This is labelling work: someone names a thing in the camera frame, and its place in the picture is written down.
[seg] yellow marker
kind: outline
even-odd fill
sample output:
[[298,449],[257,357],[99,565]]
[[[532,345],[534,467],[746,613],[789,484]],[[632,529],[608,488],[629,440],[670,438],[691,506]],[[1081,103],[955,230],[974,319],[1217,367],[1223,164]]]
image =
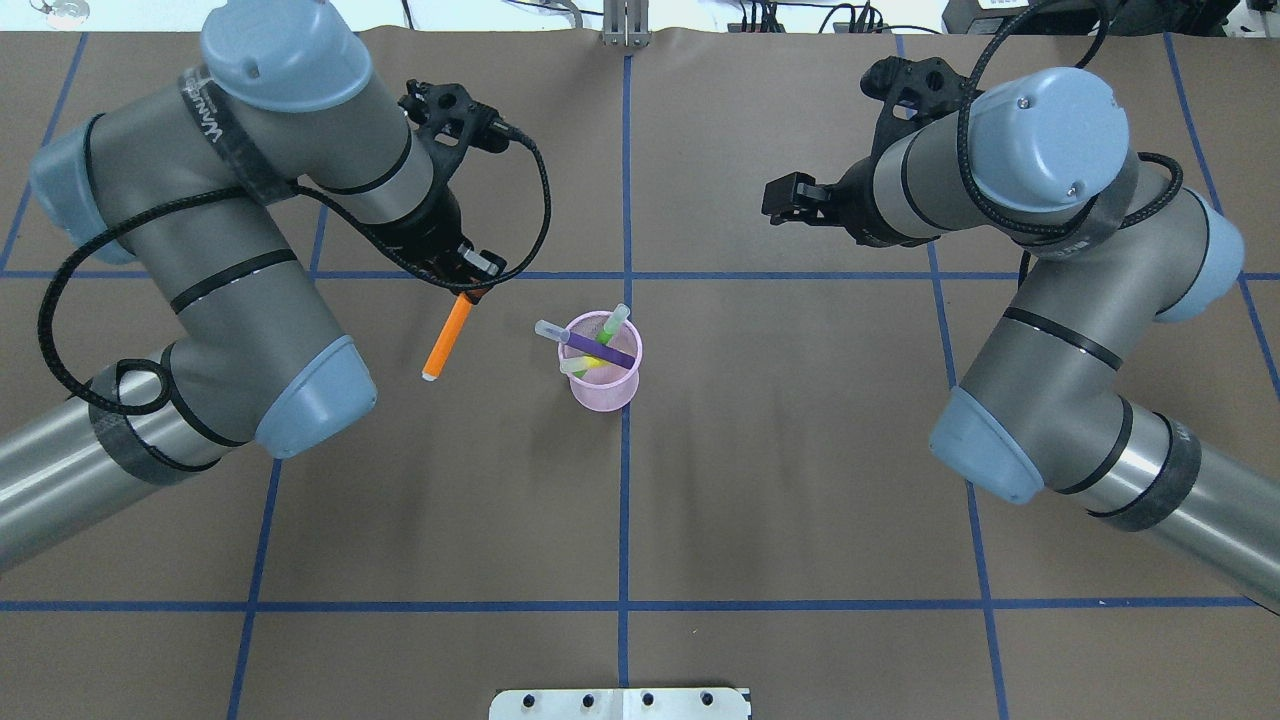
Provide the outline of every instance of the yellow marker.
[[431,355],[426,359],[426,365],[422,365],[422,379],[431,382],[440,377],[440,372],[444,370],[444,363],[448,361],[449,354],[453,352],[453,343],[458,341],[458,333],[462,332],[462,325],[467,322],[467,315],[471,314],[471,300],[467,299],[467,293],[460,292],[458,299],[453,302],[453,310],[449,311],[449,319],[444,322],[444,328],[440,329],[440,337],[435,338],[435,347],[431,348]]

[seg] black tape band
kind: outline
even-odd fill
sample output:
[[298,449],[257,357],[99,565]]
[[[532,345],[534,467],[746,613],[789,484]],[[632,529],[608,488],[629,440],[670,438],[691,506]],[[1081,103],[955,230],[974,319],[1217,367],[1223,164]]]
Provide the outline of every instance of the black tape band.
[[182,415],[182,419],[186,420],[188,425],[191,425],[191,429],[200,433],[201,437],[204,437],[209,442],[220,445],[223,447],[239,447],[244,445],[244,442],[237,442],[228,437],[223,437],[212,428],[206,425],[191,410],[191,405],[187,405],[187,401],[183,400],[182,393],[178,392],[178,377],[173,374],[173,345],[165,347],[164,352],[160,355],[160,366],[164,368],[165,373],[169,373],[170,378],[173,378],[172,384],[169,387],[169,401],[173,402],[174,410],[177,410],[178,414]]
[[1156,479],[1129,505],[1111,512],[1089,512],[1126,533],[1153,528],[1172,515],[1190,495],[1192,486],[1199,477],[1202,459],[1199,438],[1178,420],[1157,416],[1169,427],[1169,455],[1165,456],[1165,464],[1160,466]]
[[906,161],[911,156],[911,149],[915,147],[916,140],[920,140],[920,133],[911,136],[910,142],[906,143],[906,150],[902,151],[902,167],[899,170],[902,183],[902,197],[906,199],[908,208],[910,208],[911,211],[915,213],[915,217],[923,220],[924,224],[942,232],[955,232],[955,228],[946,228],[931,220],[929,217],[924,214],[924,210],[920,210],[920,206],[915,204],[915,197],[911,196],[911,184],[906,182]]
[[236,173],[236,179],[244,186],[250,197],[260,205],[270,205],[297,195],[253,143],[244,126],[236,119],[230,96],[214,82],[207,67],[198,65],[183,72],[178,78],[178,90],[200,132],[223,163]]
[[207,278],[200,281],[198,283],[188,287],[187,290],[179,292],[173,300],[169,301],[169,307],[173,307],[174,313],[182,313],[188,305],[205,297],[215,290],[230,284],[246,275],[252,275],[253,273],[270,268],[271,265],[279,265],[280,263],[288,263],[291,260],[297,260],[298,256],[293,254],[292,250],[273,250],[270,252],[264,252],[256,258],[250,258],[241,263],[236,263],[225,270],[219,270]]
[[1021,307],[1010,307],[1005,310],[1005,316],[1009,318],[1010,320],[1016,320],[1019,323],[1023,323],[1024,325],[1030,325],[1043,333],[1048,333],[1068,345],[1074,345],[1075,347],[1079,347],[1080,350],[1088,352],[1089,355],[1097,357],[1098,360],[1102,360],[1112,370],[1119,370],[1120,365],[1124,365],[1124,360],[1121,360],[1120,356],[1116,355],[1115,352],[1111,352],[1102,345],[1084,337],[1083,334],[1073,331],[1066,325],[1055,323],[1048,318],[1023,310]]
[[[91,387],[99,395],[106,396],[116,402],[120,401],[120,375],[124,370],[120,365],[113,365],[97,374]],[[102,450],[124,469],[125,473],[154,486],[172,486],[180,483],[196,473],[204,473],[218,464],[218,460],[207,465],[184,465],[169,457],[159,448],[147,445],[137,430],[129,424],[129,419],[118,413],[108,413],[95,405],[88,406],[88,420],[93,428],[93,436],[102,446]]]
[[404,167],[404,163],[408,161],[410,150],[413,149],[413,133],[408,132],[408,128],[406,127],[404,136],[404,150],[401,151],[399,159],[396,160],[394,165],[392,165],[392,169],[387,170],[376,179],[366,182],[365,184],[357,184],[356,187],[329,187],[326,184],[321,184],[320,190],[332,195],[360,195],[361,192],[369,192],[370,190],[381,187],[387,181],[396,177],[396,173],[398,173],[399,169]]
[[1111,452],[1107,454],[1096,470],[1089,473],[1088,478],[1066,489],[1057,491],[1060,495],[1075,495],[1089,489],[1105,478],[1111,471],[1111,468],[1115,468],[1116,462],[1120,461],[1124,448],[1129,445],[1129,437],[1133,436],[1133,405],[1129,405],[1129,401],[1123,397],[1120,398],[1120,405],[1124,407],[1124,418],[1120,419],[1120,434],[1116,436],[1116,442],[1111,446]]

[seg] light blue joint cap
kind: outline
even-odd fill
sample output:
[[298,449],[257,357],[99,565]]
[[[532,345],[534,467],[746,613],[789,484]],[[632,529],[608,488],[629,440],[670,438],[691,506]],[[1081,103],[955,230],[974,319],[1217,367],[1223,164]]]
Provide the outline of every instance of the light blue joint cap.
[[[88,179],[88,160],[84,158],[84,136],[88,123],[54,140],[36,152],[28,178],[31,193],[45,209],[55,225],[67,231],[78,246],[106,231],[106,222],[93,200],[93,186]],[[111,241],[93,254],[93,258],[113,265],[137,260],[132,252]]]
[[325,0],[228,0],[209,13],[200,49],[223,90],[278,113],[340,105],[374,76],[369,49]]
[[929,433],[929,450],[970,483],[1015,505],[1030,501],[1044,479],[1021,446],[959,386]]
[[983,195],[1012,210],[1055,213],[1116,179],[1129,120],[1102,78],[1050,68],[974,101],[969,152]]
[[1208,219],[1208,247],[1204,264],[1178,302],[1156,315],[1157,323],[1180,323],[1199,315],[1211,302],[1226,295],[1244,268],[1244,238],[1230,220],[1213,210],[1198,192],[1187,188],[1199,200]]
[[378,388],[351,336],[320,351],[266,410],[253,439],[284,460],[320,445],[374,409]]

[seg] robotic arm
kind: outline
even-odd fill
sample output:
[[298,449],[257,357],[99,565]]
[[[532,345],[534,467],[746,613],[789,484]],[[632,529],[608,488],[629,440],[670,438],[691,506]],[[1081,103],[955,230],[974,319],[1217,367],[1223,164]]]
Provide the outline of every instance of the robotic arm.
[[[93,118],[32,164],[33,195],[81,243],[50,284],[40,337],[74,397],[0,439],[0,571],[241,445],[291,457],[372,409],[364,360],[265,205],[316,197],[399,266],[472,304],[545,237],[532,141],[457,85],[410,81],[397,104],[332,5],[230,0],[210,14],[201,50],[205,65],[177,87]],[[500,152],[512,140],[538,160],[548,215],[530,256],[504,273],[462,234],[447,182],[467,147]],[[141,260],[187,337],[86,384],[61,365],[51,322],[91,254]]]
[[1010,502],[1043,487],[1066,495],[1280,612],[1280,483],[1110,389],[1153,319],[1192,318],[1231,287],[1240,234],[1180,188],[1176,163],[1129,149],[1111,88],[1079,67],[974,99],[1004,37],[972,78],[938,58],[878,61],[861,78],[884,101],[872,155],[835,184],[801,173],[769,183],[763,211],[773,224],[840,225],[874,247],[1004,229],[1038,261],[952,389],[934,455]]

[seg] metal plate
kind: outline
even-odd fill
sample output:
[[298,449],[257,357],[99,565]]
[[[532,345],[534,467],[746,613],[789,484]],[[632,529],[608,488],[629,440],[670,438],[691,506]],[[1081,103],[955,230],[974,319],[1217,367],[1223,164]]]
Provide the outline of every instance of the metal plate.
[[534,717],[750,720],[751,692],[735,688],[504,691],[489,706],[489,720]]

